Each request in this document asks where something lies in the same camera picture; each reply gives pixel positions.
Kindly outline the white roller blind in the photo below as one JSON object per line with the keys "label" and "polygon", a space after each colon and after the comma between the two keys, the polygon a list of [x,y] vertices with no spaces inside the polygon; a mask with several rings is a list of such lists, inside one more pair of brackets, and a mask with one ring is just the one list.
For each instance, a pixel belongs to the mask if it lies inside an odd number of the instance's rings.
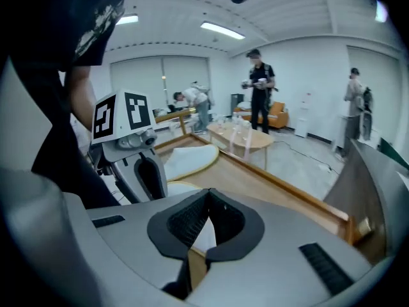
{"label": "white roller blind", "polygon": [[174,103],[173,93],[186,90],[193,82],[210,87],[210,73],[204,58],[137,58],[113,63],[111,82],[114,90],[141,92],[149,96],[152,108],[164,109]]}
{"label": "white roller blind", "polygon": [[360,72],[360,82],[372,91],[373,127],[384,139],[396,138],[401,112],[399,61],[384,54],[348,47],[350,66]]}

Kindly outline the pink ribbon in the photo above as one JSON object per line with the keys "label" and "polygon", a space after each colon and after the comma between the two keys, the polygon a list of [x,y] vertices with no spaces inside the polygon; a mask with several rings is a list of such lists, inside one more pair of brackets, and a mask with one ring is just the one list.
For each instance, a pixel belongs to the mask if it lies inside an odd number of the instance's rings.
{"label": "pink ribbon", "polygon": [[235,152],[235,148],[242,148],[243,149],[243,157],[244,161],[249,161],[250,159],[250,149],[252,145],[252,133],[253,130],[250,128],[247,131],[247,134],[244,136],[244,145],[239,145],[236,142],[236,138],[238,137],[238,130],[239,128],[235,128],[230,136],[229,139],[229,152],[233,154]]}

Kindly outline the person's black floral shirt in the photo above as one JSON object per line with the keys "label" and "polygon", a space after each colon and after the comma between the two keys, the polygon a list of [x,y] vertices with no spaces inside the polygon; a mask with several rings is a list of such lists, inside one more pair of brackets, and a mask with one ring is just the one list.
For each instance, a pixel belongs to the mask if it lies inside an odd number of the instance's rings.
{"label": "person's black floral shirt", "polygon": [[99,66],[124,0],[0,0],[0,53],[9,57],[25,89],[51,122],[34,173],[79,196],[87,209],[117,200],[79,150],[65,75]]}

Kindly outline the white water dispenser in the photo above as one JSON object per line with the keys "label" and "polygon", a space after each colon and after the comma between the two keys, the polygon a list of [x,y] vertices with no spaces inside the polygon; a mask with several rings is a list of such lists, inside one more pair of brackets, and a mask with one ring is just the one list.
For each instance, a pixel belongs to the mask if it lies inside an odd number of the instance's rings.
{"label": "white water dispenser", "polygon": [[311,107],[312,93],[307,91],[301,99],[300,107],[297,114],[295,125],[295,135],[301,138],[306,138],[309,127],[309,111]]}

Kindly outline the orange sofa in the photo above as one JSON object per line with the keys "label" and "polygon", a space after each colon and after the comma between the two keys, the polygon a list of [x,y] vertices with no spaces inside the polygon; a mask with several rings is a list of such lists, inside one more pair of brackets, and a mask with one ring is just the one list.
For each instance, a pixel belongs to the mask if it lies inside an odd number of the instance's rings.
{"label": "orange sofa", "polygon": [[[244,120],[251,121],[251,109],[245,109],[237,106],[233,109],[237,116],[241,116]],[[285,103],[274,102],[268,112],[268,126],[275,129],[281,129],[288,125],[289,114],[285,108]]]}

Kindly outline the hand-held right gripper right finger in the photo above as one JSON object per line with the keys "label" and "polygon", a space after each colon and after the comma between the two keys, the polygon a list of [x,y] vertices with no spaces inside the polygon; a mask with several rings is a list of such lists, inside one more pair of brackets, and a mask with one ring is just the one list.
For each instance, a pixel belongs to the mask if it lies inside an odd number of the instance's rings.
{"label": "hand-held right gripper right finger", "polygon": [[[243,259],[217,262],[186,302],[196,307],[350,307],[385,275],[386,258],[372,266],[343,239],[305,215],[248,196],[226,196],[254,209],[265,224],[259,244]],[[318,244],[352,280],[332,295],[299,249]]]}

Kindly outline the dark green bin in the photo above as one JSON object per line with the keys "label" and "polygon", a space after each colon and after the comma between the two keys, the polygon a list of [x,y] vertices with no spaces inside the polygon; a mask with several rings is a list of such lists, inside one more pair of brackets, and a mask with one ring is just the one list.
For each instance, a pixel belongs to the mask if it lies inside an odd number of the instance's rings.
{"label": "dark green bin", "polygon": [[378,150],[382,154],[396,161],[398,164],[400,164],[402,167],[404,167],[405,169],[409,171],[409,163],[385,139],[380,138],[380,144],[379,144]]}

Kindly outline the oval wooden coffee table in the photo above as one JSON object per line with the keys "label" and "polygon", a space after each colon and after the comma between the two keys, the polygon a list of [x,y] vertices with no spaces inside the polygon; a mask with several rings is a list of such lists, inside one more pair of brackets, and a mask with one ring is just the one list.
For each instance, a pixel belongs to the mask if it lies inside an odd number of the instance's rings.
{"label": "oval wooden coffee table", "polygon": [[[225,151],[229,152],[229,139],[230,136],[235,128],[239,128],[238,130],[238,137],[236,138],[236,142],[239,145],[244,145],[244,136],[247,134],[247,131],[251,128],[251,124],[244,120],[240,124],[234,124],[233,122],[223,123],[222,125],[211,123],[207,126],[208,134],[210,136],[210,141],[215,139],[217,142],[220,142],[225,146]],[[274,143],[274,139],[271,135],[265,134],[258,130],[253,130],[252,133],[252,145],[250,149],[250,159],[251,154],[258,152],[260,150],[264,153],[264,170],[267,170],[268,166],[268,148]],[[243,157],[243,149],[242,148],[235,148],[233,154],[242,159]]]}

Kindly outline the grey box appliance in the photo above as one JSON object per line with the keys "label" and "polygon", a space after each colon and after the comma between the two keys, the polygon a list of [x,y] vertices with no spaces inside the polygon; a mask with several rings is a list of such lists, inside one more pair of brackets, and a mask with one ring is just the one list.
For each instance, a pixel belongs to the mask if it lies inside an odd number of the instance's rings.
{"label": "grey box appliance", "polygon": [[231,102],[230,102],[230,109],[231,112],[236,108],[239,108],[240,110],[247,110],[251,108],[251,103],[246,100],[246,97],[242,93],[234,93],[231,94]]}

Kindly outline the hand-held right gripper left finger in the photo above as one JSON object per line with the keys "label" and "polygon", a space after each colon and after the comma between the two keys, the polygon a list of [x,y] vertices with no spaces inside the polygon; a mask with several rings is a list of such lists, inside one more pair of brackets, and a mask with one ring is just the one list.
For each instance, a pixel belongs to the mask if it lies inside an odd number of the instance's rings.
{"label": "hand-held right gripper left finger", "polygon": [[183,262],[162,256],[148,237],[148,221],[188,193],[147,203],[86,210],[64,195],[79,249],[96,280],[100,307],[200,307],[163,291]]}

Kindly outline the white low cabinet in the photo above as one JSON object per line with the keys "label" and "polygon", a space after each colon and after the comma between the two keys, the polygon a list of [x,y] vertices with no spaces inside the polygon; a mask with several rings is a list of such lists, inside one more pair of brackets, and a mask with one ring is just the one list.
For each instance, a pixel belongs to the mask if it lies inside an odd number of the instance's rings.
{"label": "white low cabinet", "polygon": [[334,125],[334,135],[331,143],[332,151],[337,152],[338,149],[344,148],[345,132],[350,117],[345,115],[337,115]]}

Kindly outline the person's left forearm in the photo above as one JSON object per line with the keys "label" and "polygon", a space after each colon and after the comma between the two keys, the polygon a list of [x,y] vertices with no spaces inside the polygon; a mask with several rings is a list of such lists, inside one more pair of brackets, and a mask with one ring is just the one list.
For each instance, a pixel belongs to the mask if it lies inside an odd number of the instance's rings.
{"label": "person's left forearm", "polygon": [[92,131],[96,98],[90,81],[91,67],[73,67],[65,75],[65,88],[72,114],[88,130]]}

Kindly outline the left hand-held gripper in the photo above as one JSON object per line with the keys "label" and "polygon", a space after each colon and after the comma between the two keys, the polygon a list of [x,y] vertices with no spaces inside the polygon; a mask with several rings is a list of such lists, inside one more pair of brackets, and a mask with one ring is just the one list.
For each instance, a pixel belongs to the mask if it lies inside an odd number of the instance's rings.
{"label": "left hand-held gripper", "polygon": [[118,90],[94,108],[91,163],[100,175],[114,173],[118,188],[131,204],[167,196],[164,165],[154,151],[155,125],[150,98],[143,93]]}

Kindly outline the ceiling tube light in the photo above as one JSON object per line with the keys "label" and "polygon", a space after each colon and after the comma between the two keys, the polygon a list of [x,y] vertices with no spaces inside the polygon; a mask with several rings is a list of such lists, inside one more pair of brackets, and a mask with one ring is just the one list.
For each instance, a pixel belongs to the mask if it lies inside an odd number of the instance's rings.
{"label": "ceiling tube light", "polygon": [[379,0],[376,0],[375,21],[385,23],[389,17],[387,7]]}
{"label": "ceiling tube light", "polygon": [[245,39],[244,35],[237,33],[236,31],[233,31],[231,29],[222,27],[220,25],[213,24],[211,22],[203,22],[201,24],[201,28],[234,38],[236,40]]}
{"label": "ceiling tube light", "polygon": [[116,23],[117,26],[124,24],[132,24],[139,21],[138,15],[126,15],[122,16]]}

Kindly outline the dark sink cabinet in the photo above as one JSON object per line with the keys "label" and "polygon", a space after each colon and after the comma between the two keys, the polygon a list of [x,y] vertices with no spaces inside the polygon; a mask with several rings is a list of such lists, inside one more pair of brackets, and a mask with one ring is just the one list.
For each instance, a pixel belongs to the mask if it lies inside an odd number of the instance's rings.
{"label": "dark sink cabinet", "polygon": [[353,141],[325,203],[347,214],[346,240],[375,265],[409,236],[409,169]]}

